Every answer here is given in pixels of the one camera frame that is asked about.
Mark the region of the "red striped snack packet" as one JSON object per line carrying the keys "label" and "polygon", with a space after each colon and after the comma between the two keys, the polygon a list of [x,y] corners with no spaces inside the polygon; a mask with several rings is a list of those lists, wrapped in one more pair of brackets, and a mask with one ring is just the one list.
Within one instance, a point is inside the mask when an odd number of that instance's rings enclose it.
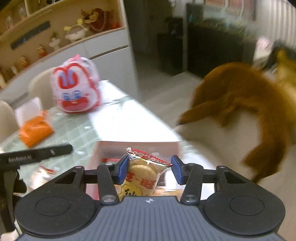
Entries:
{"label": "red striped snack packet", "polygon": [[109,164],[117,164],[120,161],[120,158],[103,158],[103,163],[109,163]]}

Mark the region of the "rice cracker pack yellow label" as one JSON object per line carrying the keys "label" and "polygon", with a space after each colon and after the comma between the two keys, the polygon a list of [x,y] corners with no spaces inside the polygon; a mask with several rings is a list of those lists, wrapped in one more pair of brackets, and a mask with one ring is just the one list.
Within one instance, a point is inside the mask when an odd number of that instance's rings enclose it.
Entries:
{"label": "rice cracker pack yellow label", "polygon": [[126,178],[121,184],[119,200],[125,196],[151,196],[160,176],[172,164],[152,154],[133,149],[125,148],[129,155],[129,166]]}

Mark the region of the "round pastry clear wrapper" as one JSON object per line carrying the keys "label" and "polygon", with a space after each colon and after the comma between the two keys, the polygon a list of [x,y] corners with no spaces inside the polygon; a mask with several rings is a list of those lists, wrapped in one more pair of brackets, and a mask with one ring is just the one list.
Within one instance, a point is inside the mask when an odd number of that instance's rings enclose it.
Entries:
{"label": "round pastry clear wrapper", "polygon": [[39,166],[31,175],[29,188],[35,190],[52,180],[55,175],[55,170]]}

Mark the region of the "pink cardboard gift box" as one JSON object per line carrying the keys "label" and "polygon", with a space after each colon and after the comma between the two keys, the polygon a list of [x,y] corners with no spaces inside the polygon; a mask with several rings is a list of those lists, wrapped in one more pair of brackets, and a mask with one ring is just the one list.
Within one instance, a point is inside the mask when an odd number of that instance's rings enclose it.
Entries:
{"label": "pink cardboard gift box", "polygon": [[124,182],[115,185],[121,199],[124,196],[176,196],[180,200],[184,186],[175,180],[169,166],[173,155],[180,156],[179,142],[112,142],[97,141],[87,169],[100,164],[116,165],[127,157],[127,175]]}

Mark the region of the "orange tissue box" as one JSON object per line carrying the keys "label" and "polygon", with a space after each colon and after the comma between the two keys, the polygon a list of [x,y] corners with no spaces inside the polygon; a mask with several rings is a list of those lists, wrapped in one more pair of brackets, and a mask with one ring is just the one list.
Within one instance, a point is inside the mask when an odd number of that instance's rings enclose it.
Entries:
{"label": "orange tissue box", "polygon": [[41,111],[40,115],[26,121],[18,132],[18,138],[23,144],[32,148],[54,133],[50,124],[47,110]]}

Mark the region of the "green checked tablecloth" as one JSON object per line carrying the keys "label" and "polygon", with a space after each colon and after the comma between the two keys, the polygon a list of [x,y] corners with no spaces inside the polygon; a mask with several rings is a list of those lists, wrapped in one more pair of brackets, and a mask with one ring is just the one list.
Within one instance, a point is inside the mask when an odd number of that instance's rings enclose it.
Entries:
{"label": "green checked tablecloth", "polygon": [[73,152],[69,155],[53,157],[44,161],[20,167],[16,172],[9,171],[1,177],[1,191],[12,190],[16,179],[20,184],[15,192],[25,193],[21,186],[27,187],[27,192],[42,184],[41,178],[32,181],[32,176],[40,166],[55,171],[53,177],[69,170],[74,166],[88,167],[96,141],[100,140],[95,127],[97,110],[83,114],[66,114],[56,107],[47,111],[49,122],[54,133],[43,140],[36,148],[45,148],[63,144],[71,144]]}

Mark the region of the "white tissue sheet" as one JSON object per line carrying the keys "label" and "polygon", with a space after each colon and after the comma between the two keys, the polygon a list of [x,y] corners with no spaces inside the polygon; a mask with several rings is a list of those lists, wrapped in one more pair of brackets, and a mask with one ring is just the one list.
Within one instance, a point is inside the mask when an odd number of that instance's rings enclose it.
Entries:
{"label": "white tissue sheet", "polygon": [[15,117],[18,127],[22,127],[26,121],[36,116],[42,116],[43,106],[39,97],[34,97],[15,109]]}

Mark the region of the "white paper sheets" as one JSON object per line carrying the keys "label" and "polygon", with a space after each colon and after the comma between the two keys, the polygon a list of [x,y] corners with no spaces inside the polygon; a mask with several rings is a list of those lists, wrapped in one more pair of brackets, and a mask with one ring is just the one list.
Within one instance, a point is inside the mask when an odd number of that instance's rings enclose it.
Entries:
{"label": "white paper sheets", "polygon": [[103,141],[178,142],[181,137],[131,96],[108,80],[100,82],[102,104],[88,113]]}

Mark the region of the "cream dining chair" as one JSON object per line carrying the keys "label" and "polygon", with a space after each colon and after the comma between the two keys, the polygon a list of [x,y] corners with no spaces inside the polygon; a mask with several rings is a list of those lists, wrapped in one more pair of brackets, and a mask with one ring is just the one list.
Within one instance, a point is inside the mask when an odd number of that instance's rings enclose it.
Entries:
{"label": "cream dining chair", "polygon": [[51,74],[54,69],[53,67],[41,72],[30,81],[28,86],[29,99],[38,97],[41,100],[44,110],[55,106],[53,90],[50,83]]}

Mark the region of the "brown fleece jacket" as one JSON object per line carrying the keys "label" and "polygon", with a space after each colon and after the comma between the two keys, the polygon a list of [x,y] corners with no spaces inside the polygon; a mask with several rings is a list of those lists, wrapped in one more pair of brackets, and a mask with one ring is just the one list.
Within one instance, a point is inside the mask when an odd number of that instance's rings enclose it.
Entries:
{"label": "brown fleece jacket", "polygon": [[255,116],[259,123],[259,141],[242,159],[252,171],[251,180],[260,180],[278,172],[292,140],[292,116],[288,102],[275,83],[251,66],[232,62],[210,71],[195,89],[179,125],[212,118],[222,127],[238,113]]}

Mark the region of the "red white rabbit bag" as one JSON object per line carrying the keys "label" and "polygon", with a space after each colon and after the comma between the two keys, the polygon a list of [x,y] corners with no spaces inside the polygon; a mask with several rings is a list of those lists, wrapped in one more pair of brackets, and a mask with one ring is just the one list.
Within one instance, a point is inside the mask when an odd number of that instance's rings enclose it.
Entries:
{"label": "red white rabbit bag", "polygon": [[95,64],[76,55],[55,67],[50,83],[56,107],[65,113],[91,111],[101,104],[100,76]]}

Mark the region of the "white ceramic vase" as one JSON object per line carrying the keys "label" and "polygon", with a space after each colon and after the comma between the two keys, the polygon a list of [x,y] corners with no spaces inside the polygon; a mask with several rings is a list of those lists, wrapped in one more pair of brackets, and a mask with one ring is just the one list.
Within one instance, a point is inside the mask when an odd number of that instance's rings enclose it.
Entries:
{"label": "white ceramic vase", "polygon": [[53,31],[50,36],[49,46],[53,48],[54,51],[57,51],[60,48],[61,39],[59,38],[59,34],[56,31]]}

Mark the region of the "black water dispenser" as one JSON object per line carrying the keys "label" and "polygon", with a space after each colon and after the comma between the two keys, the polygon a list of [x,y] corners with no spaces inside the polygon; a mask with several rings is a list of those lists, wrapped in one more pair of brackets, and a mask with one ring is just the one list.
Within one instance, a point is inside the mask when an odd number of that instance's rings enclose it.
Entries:
{"label": "black water dispenser", "polygon": [[166,33],[157,33],[157,49],[161,69],[171,76],[183,71],[183,19],[168,16]]}

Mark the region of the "yellow lounge chair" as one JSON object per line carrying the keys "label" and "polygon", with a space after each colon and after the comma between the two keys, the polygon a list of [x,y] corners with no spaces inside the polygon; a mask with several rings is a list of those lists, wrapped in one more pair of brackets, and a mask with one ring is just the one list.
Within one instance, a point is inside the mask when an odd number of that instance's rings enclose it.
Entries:
{"label": "yellow lounge chair", "polygon": [[295,99],[295,48],[275,41],[265,67],[276,68],[278,84],[289,97]]}

